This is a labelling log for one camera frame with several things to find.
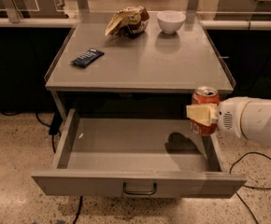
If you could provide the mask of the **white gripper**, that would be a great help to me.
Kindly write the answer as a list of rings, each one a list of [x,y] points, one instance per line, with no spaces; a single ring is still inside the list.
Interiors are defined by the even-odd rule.
[[[241,129],[241,118],[250,102],[249,97],[229,98],[220,102],[218,110],[215,104],[187,105],[186,115],[205,126],[217,123],[222,133],[242,139],[244,134]]]

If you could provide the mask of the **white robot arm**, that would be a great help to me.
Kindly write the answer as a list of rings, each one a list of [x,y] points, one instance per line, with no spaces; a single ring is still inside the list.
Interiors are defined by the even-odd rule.
[[[193,122],[192,130],[206,135],[202,128],[214,125],[225,135],[253,140],[271,146],[271,100],[234,97],[218,105],[187,105],[186,115]]]

